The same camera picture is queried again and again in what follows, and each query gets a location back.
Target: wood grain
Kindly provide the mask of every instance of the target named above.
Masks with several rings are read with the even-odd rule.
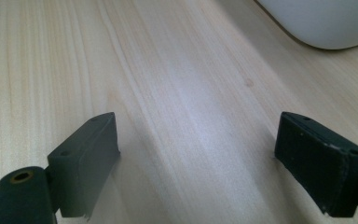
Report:
[[[282,111],[358,144],[358,48],[298,43],[254,1],[0,0],[0,178],[108,111],[122,154],[91,223],[358,223],[273,158]]]

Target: black plastic part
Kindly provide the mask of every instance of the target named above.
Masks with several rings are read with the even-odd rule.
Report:
[[[331,217],[358,205],[358,146],[307,117],[283,112],[275,156]]]
[[[53,209],[63,217],[89,217],[118,157],[115,114],[87,121],[48,155]]]
[[[0,180],[0,224],[53,224],[45,170],[26,167]]]

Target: white object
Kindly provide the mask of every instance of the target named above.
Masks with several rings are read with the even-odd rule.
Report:
[[[358,45],[358,0],[258,0],[293,36],[321,49]]]

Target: white rounded object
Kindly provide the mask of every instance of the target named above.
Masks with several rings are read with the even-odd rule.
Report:
[[[316,48],[358,45],[358,0],[258,0],[297,39]]]

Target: wooden table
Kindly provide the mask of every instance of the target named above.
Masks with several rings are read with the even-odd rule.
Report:
[[[282,111],[358,144],[358,47],[310,48],[254,1],[0,0],[0,178],[108,111],[91,223],[358,223],[273,156]]]

